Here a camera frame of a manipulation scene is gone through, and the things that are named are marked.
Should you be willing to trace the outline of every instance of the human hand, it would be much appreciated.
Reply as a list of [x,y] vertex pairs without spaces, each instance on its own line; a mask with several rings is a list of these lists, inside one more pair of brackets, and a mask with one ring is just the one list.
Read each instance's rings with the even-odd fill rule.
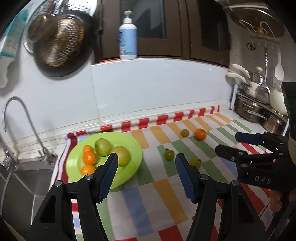
[[[281,197],[282,193],[280,191],[270,190],[269,206],[271,210],[278,212],[281,209],[283,206]],[[296,188],[290,192],[289,201],[296,201]]]

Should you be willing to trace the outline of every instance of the stainless steel pot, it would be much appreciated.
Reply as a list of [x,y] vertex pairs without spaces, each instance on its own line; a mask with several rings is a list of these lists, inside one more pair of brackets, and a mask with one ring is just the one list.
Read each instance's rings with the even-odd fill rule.
[[269,113],[267,117],[265,117],[261,114],[258,114],[252,111],[250,111],[250,114],[262,118],[261,125],[268,132],[278,134],[278,135],[283,134],[284,128],[286,126],[286,122],[284,122],[282,119],[280,119],[276,115]]
[[261,123],[262,117],[265,109],[259,106],[257,103],[247,100],[246,98],[237,95],[237,104],[235,108],[235,112],[246,121],[252,123]]
[[264,76],[262,74],[256,72],[249,72],[251,82],[255,82],[256,84],[262,84],[264,80]]

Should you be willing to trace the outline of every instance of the white kettle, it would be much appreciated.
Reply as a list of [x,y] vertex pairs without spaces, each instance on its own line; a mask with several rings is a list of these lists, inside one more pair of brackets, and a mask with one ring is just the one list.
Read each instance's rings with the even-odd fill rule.
[[288,114],[284,103],[284,95],[279,85],[274,85],[274,88],[270,91],[270,105],[282,115]]

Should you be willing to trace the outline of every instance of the frying pan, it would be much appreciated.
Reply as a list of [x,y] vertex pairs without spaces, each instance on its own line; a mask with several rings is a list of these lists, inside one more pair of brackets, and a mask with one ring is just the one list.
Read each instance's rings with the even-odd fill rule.
[[63,77],[79,69],[88,59],[95,40],[95,27],[92,17],[80,10],[66,10],[56,17],[55,33],[34,44],[34,59],[44,75]]

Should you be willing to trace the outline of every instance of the soap dispenser bottle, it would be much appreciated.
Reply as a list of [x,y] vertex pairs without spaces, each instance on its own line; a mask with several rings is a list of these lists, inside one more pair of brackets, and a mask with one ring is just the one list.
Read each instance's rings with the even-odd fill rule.
[[133,11],[125,11],[123,25],[119,27],[119,57],[120,59],[137,58],[137,27],[132,24],[130,15]]

